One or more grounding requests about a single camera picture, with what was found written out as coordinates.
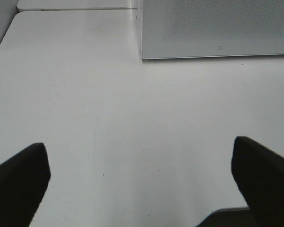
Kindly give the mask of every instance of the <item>white desk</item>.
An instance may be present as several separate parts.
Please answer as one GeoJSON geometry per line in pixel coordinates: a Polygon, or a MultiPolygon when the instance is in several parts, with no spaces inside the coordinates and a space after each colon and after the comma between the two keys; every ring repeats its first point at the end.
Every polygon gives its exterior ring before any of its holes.
{"type": "Polygon", "coordinates": [[[132,0],[19,0],[19,12],[40,10],[93,10],[132,8],[132,0]]]}
{"type": "Polygon", "coordinates": [[[0,46],[0,163],[48,150],[33,227],[191,227],[246,205],[237,135],[284,156],[284,57],[142,62],[132,18],[24,12],[0,46]]]}

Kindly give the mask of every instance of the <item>scratch mark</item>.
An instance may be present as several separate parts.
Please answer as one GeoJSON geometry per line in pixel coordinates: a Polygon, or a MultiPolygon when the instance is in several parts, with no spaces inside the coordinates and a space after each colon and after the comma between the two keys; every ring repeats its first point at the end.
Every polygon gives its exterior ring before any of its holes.
{"type": "Polygon", "coordinates": [[[84,104],[84,105],[81,107],[81,109],[84,108],[85,106],[87,106],[88,104],[91,104],[91,103],[94,103],[94,102],[95,102],[95,101],[93,101],[93,102],[88,102],[88,103],[84,104]]]}

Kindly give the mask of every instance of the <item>white tabletop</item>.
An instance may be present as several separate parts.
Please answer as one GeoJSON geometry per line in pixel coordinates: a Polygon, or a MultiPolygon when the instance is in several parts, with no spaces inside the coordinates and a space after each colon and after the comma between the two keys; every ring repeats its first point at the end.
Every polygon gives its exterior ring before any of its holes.
{"type": "Polygon", "coordinates": [[[19,12],[132,8],[132,0],[19,0],[19,12]]]}
{"type": "Polygon", "coordinates": [[[0,163],[44,142],[31,224],[191,227],[245,206],[237,135],[284,156],[284,57],[142,62],[132,10],[24,12],[0,46],[0,163]]]}

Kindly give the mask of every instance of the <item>perforated surface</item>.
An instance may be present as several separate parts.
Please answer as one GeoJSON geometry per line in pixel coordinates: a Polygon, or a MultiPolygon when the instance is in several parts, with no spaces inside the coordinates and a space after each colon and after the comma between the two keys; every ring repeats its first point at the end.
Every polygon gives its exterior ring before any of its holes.
{"type": "Polygon", "coordinates": [[[167,40],[282,37],[284,0],[166,0],[167,40]]]}
{"type": "Polygon", "coordinates": [[[284,54],[284,0],[143,0],[143,58],[284,54]]]}

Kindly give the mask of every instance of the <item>white perforated panel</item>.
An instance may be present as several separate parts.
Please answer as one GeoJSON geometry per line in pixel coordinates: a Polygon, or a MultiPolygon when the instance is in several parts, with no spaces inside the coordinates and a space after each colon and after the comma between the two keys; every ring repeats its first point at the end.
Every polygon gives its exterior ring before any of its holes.
{"type": "Polygon", "coordinates": [[[142,56],[284,54],[284,0],[143,0],[142,56]]]}
{"type": "Polygon", "coordinates": [[[166,0],[165,34],[171,40],[281,37],[284,0],[166,0]]]}

